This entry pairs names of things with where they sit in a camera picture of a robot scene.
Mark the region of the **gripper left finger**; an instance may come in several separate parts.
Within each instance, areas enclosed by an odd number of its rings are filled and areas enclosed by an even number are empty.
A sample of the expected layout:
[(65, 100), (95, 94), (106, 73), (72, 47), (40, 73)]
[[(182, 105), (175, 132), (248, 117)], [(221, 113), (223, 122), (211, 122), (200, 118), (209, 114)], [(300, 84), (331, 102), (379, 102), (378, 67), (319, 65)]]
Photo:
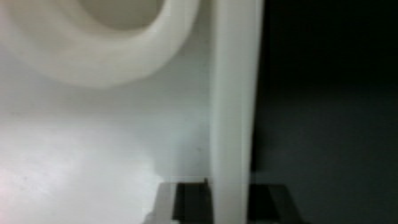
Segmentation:
[(207, 182), (163, 182), (141, 224), (212, 224)]

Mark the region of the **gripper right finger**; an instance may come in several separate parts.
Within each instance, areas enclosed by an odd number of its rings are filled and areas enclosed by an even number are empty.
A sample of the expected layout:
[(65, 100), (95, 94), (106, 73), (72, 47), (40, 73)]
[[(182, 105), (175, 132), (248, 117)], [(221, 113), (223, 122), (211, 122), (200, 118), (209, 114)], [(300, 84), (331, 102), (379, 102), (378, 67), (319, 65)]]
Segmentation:
[(308, 224), (300, 215), (287, 187), (280, 184), (250, 185), (248, 224)]

